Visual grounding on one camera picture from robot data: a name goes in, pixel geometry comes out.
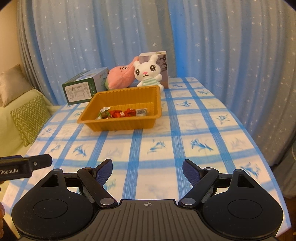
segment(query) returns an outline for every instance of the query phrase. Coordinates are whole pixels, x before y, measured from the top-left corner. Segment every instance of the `wall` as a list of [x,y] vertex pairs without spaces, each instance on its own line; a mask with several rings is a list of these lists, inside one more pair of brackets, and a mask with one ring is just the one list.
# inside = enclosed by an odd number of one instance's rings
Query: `wall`
[[17,40],[17,0],[0,11],[0,73],[21,64]]

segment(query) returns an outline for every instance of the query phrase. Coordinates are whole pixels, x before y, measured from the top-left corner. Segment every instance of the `patrick star plush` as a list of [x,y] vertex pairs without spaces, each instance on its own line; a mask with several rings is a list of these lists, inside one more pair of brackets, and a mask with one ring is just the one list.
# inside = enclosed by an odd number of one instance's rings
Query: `patrick star plush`
[[135,67],[133,63],[139,61],[139,57],[134,57],[133,61],[127,66],[116,66],[107,75],[105,86],[107,90],[127,88],[135,80]]

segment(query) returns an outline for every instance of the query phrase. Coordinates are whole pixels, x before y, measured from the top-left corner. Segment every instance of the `yellow plastic basket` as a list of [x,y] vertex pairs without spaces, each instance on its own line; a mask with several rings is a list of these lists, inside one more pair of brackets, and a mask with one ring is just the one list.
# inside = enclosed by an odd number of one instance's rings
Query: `yellow plastic basket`
[[[96,120],[103,107],[122,111],[127,108],[147,108],[148,115]],[[156,118],[161,117],[161,114],[159,86],[153,85],[96,93],[77,123],[84,123],[93,131],[148,129],[154,126]]]

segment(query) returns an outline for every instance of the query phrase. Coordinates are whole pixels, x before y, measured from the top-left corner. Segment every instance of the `table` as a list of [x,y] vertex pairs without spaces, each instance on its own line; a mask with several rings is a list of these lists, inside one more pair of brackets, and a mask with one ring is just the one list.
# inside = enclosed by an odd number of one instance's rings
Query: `table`
[[113,161],[113,173],[104,188],[118,201],[178,201],[192,188],[182,172],[183,160],[190,159],[220,173],[245,170],[283,208],[278,235],[291,227],[279,186],[257,145],[236,116],[197,79],[169,80],[169,89],[161,95],[162,117],[152,129],[93,132],[76,123],[86,105],[65,105],[44,126],[27,156],[48,153],[53,164],[34,171],[30,179],[11,181],[3,198],[8,213],[51,169],[76,172],[107,158]]

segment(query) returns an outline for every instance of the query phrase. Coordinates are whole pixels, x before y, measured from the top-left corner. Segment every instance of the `stuffed toy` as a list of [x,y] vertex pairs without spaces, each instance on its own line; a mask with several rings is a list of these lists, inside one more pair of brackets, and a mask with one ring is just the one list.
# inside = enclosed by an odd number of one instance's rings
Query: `stuffed toy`
[[160,67],[156,64],[158,56],[156,54],[152,55],[148,62],[140,64],[139,61],[133,63],[135,67],[135,77],[140,83],[140,86],[158,85],[160,87],[160,92],[163,91],[163,85],[159,83],[163,78],[160,74]]
[[134,57],[133,61],[127,66],[116,66],[110,70],[107,75],[105,86],[107,90],[127,88],[135,80],[133,63],[138,61],[139,57]]

